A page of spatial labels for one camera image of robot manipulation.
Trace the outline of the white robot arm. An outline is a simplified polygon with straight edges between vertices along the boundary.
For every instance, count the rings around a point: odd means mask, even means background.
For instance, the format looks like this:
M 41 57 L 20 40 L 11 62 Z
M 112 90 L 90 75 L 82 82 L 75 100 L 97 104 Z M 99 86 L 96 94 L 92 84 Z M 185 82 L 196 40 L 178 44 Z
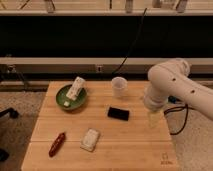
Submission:
M 152 66 L 148 71 L 149 85 L 144 91 L 143 103 L 151 112 L 157 112 L 173 96 L 213 121 L 213 89 L 188 78 L 189 63 L 171 59 Z

